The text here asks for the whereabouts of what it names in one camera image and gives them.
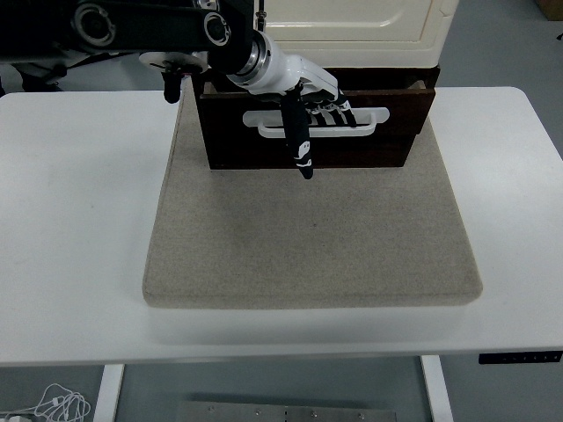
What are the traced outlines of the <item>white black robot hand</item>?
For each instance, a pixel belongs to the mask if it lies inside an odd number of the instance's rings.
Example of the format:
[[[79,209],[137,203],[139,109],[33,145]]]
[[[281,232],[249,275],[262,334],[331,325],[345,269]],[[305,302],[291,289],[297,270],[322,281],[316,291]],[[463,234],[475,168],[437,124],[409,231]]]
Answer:
[[[265,34],[252,43],[246,65],[228,76],[253,96],[277,102],[286,145],[302,176],[313,176],[309,118],[328,112],[338,126],[356,126],[356,119],[336,78],[299,55],[287,55]]]

